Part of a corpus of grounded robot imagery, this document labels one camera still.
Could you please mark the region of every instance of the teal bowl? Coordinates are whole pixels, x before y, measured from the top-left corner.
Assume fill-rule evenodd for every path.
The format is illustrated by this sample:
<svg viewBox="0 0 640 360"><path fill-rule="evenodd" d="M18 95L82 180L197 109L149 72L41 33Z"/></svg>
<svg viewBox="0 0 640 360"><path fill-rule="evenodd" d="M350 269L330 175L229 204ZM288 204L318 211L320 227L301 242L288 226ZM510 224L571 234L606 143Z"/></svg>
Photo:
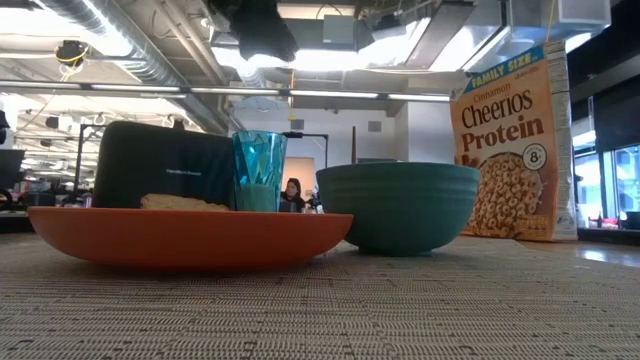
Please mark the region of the teal bowl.
<svg viewBox="0 0 640 360"><path fill-rule="evenodd" d="M433 163L345 165L317 173L327 213L353 214L345 240L361 251L414 256L447 245L464 229L478 170Z"/></svg>

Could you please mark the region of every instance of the window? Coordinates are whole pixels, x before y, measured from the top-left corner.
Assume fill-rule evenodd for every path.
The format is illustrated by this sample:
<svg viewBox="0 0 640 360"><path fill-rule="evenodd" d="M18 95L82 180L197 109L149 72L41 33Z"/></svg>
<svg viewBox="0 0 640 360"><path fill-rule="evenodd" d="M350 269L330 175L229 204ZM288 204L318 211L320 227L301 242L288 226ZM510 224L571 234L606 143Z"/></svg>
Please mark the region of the window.
<svg viewBox="0 0 640 360"><path fill-rule="evenodd" d="M576 157L577 203L584 223L602 214L602 180L598 154Z"/></svg>
<svg viewBox="0 0 640 360"><path fill-rule="evenodd" d="M618 211L621 218L626 219L627 211L640 211L640 148L618 149L615 159Z"/></svg>

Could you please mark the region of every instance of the computer monitor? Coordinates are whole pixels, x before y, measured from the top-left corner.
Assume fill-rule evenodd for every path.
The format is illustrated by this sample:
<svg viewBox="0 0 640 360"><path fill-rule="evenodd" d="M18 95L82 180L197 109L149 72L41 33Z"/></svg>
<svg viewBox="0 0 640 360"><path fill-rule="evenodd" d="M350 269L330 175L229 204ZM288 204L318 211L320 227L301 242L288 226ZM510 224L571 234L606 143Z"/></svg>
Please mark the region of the computer monitor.
<svg viewBox="0 0 640 360"><path fill-rule="evenodd" d="M0 189L13 188L20 181L24 150L0 150Z"/></svg>

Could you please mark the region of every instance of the dark hair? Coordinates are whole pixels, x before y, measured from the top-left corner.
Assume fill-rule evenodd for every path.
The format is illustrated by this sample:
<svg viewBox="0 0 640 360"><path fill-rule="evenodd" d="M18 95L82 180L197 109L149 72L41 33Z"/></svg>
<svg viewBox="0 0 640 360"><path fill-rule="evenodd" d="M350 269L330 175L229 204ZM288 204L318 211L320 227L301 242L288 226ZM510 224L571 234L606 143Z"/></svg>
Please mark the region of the dark hair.
<svg viewBox="0 0 640 360"><path fill-rule="evenodd" d="M286 191L283 191L280 193L280 196L282 197L283 200L296 204L296 206L298 207L298 212L302 212L302 209L304 209L304 207L306 206L306 203L300 196L300 192L302 191L300 180L296 178L290 178L289 180L287 180L287 185L289 185L289 183L296 186L296 189L298 190L296 192L296 195L293 197L293 199L289 200L289 195L287 195Z"/></svg>
<svg viewBox="0 0 640 360"><path fill-rule="evenodd" d="M293 183L293 185L296 186L296 189L298 190L298 192L296 193L296 196L294 196L294 199L299 199L300 196L300 192L302 191L302 185L300 185L300 180L296 179L296 178L289 178L289 180L287 180L287 185L289 185L289 183Z"/></svg>

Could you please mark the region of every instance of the orange plate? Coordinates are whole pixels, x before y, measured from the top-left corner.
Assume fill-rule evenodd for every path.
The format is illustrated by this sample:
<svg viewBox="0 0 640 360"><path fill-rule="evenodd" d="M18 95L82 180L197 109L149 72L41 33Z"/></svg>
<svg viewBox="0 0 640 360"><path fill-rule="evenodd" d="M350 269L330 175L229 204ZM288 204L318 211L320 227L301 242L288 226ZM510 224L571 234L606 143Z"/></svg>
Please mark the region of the orange plate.
<svg viewBox="0 0 640 360"><path fill-rule="evenodd" d="M88 261L151 268L270 268L338 244L353 216L30 207L36 232Z"/></svg>

